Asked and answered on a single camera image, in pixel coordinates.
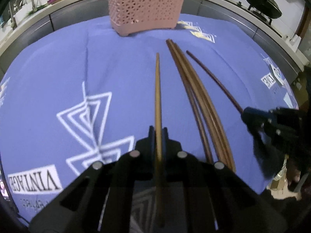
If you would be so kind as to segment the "chrome kitchen faucet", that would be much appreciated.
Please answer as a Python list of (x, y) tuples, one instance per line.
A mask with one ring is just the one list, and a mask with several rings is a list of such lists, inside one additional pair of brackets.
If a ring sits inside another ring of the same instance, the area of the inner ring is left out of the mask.
[[(16, 19), (15, 19), (15, 17), (14, 17), (14, 15), (13, 15), (13, 11), (17, 11), (17, 1), (18, 0), (15, 0), (15, 2), (13, 3), (13, 7), (11, 6), (11, 3), (8, 3), (8, 5), (9, 5), (9, 12), (10, 12), (10, 19), (11, 19), (11, 28), (13, 29), (13, 30), (15, 30), (16, 28), (17, 28), (17, 23), (16, 23)], [(31, 5), (32, 5), (32, 10), (31, 10), (31, 13), (35, 13), (35, 12), (37, 12), (37, 7), (36, 7), (36, 5), (35, 5), (35, 3), (34, 3), (34, 0), (31, 0)]]

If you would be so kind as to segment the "brown wooden chopstick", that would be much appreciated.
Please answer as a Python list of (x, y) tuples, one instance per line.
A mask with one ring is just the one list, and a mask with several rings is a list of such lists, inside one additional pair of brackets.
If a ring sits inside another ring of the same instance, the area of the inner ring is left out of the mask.
[(180, 61), (180, 59), (177, 56), (177, 51), (175, 50), (175, 47), (173, 46), (173, 41), (171, 41), (171, 39), (166, 40), (167, 46), (170, 50), (170, 53), (173, 57), (173, 60), (175, 61), (175, 65), (178, 69), (178, 72), (180, 74), (182, 83), (184, 85), (187, 97), (189, 99), (190, 105), (191, 105), (191, 109), (192, 112), (194, 114), (195, 117), (195, 121), (197, 124), (197, 128), (200, 134), (200, 138), (201, 138), (201, 142), (204, 148), (204, 154), (206, 157), (207, 162), (209, 163), (213, 163), (213, 157), (212, 157), (212, 153), (211, 153), (211, 149), (210, 149), (210, 145), (208, 142), (208, 137), (204, 128), (204, 123), (201, 119), (201, 115), (199, 113), (199, 109), (195, 100), (195, 94), (192, 90), (192, 87), (190, 85), (190, 82), (188, 81), (187, 77), (186, 77), (186, 73), (184, 71), (184, 69), (182, 68), (182, 61)]
[(161, 163), (162, 163), (162, 117), (161, 117), (161, 83), (160, 83), (160, 55), (156, 54), (155, 67), (155, 199), (156, 199), (156, 223), (159, 227), (164, 224), (161, 193)]
[(232, 150), (230, 148), (227, 135), (221, 123), (215, 106), (212, 103), (208, 92), (199, 78), (197, 72), (186, 58), (181, 48), (173, 42), (173, 46), (177, 51), (177, 56), (182, 61), (182, 68), (186, 73), (186, 77), (190, 82), (192, 90), (195, 94), (195, 100), (204, 123), (204, 128), (208, 137), (208, 142), (214, 147), (217, 159), (224, 163), (233, 172), (236, 171), (235, 161), (233, 159)]

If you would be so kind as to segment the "dark reddish chopstick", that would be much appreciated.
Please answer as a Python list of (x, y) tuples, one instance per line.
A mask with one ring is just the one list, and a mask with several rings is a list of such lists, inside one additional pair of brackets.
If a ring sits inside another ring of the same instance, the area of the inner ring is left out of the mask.
[(190, 51), (186, 51), (186, 53), (212, 78), (212, 80), (221, 88), (221, 90), (224, 92), (224, 94), (228, 97), (228, 99), (231, 101), (231, 103), (235, 106), (237, 111), (242, 114), (244, 109), (241, 107), (241, 105), (237, 102), (237, 100), (233, 97), (233, 95), (226, 89), (226, 87), (222, 84), (222, 82), (217, 79), (217, 77), (210, 71), (210, 69), (207, 68), (197, 57), (193, 55)]

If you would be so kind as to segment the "blue patterned tablecloth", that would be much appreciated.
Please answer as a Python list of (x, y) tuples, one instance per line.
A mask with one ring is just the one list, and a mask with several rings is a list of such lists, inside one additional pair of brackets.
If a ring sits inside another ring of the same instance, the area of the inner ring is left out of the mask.
[(57, 30), (25, 48), (1, 80), (1, 161), (19, 215), (31, 220), (91, 163), (110, 163), (135, 147), (155, 122), (160, 62), (162, 124), (169, 137), (204, 160), (199, 132), (166, 40), (197, 58), (193, 68), (221, 119), (237, 175), (262, 192), (276, 171), (253, 154), (241, 107), (297, 108), (276, 62), (233, 23), (182, 14), (173, 30), (119, 36), (108, 17)]

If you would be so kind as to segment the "pink perforated utensil basket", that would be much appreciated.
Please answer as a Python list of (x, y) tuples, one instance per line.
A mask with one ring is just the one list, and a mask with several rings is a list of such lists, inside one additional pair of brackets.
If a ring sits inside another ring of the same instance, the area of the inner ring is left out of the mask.
[(175, 28), (184, 0), (108, 0), (112, 28), (120, 36)]

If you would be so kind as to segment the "wok with steel lid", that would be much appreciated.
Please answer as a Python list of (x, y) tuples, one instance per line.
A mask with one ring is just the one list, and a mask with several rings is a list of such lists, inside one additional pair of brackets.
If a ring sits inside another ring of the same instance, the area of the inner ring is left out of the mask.
[(248, 10), (252, 8), (258, 10), (261, 14), (266, 15), (270, 19), (278, 19), (282, 16), (282, 12), (274, 0), (246, 0), (249, 4)]

